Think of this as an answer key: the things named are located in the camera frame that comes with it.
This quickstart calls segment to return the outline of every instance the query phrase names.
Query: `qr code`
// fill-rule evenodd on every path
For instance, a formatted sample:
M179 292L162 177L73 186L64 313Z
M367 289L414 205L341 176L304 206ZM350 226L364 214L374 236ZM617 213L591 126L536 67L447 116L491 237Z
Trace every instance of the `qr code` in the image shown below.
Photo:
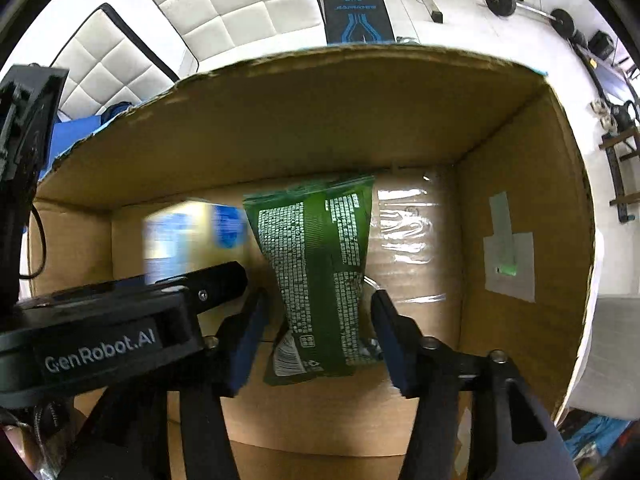
M312 348L316 346L316 340L312 335L301 335L300 346L302 346L302 348Z

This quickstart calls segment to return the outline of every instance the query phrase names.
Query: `bolt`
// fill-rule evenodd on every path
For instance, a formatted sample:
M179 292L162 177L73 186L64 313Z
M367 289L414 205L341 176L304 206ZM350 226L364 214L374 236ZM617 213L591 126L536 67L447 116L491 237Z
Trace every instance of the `bolt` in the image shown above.
M207 336L204 338L204 345L205 345L209 350L211 350L211 349L213 349L213 348L216 348L216 347L218 346L218 343L219 343L218 338L217 338L216 336L214 336L214 335L207 335Z
M440 346L440 342L433 336L428 335L420 340L420 346L427 350L435 350L438 346Z
M489 357L491 358L491 361L498 363L499 365L504 364L509 360L508 355L502 350L492 350L489 353Z

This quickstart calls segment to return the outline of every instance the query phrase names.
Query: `green package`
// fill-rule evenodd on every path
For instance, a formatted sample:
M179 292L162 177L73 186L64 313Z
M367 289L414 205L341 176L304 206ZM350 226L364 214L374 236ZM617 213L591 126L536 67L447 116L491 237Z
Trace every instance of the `green package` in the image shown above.
M346 376L375 361L375 342L367 344L358 328L373 181L312 182L244 197L286 307L265 382Z

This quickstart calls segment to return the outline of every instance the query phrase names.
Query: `white tufted cushion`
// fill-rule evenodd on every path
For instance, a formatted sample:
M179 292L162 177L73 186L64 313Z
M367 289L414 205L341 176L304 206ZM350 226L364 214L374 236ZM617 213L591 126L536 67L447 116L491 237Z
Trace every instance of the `white tufted cushion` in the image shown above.
M326 44L317 0L154 1L201 62L200 72L248 57Z
M81 25L52 66L69 69L60 110L70 119L100 114L120 101L139 104L173 85L101 9Z

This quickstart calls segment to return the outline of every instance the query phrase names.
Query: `blurred yellow package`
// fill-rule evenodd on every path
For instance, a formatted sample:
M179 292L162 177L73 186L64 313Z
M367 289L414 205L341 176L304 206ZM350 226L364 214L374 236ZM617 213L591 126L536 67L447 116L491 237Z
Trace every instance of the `blurred yellow package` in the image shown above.
M145 280L155 283L192 270L247 260L243 210L189 200L145 219Z

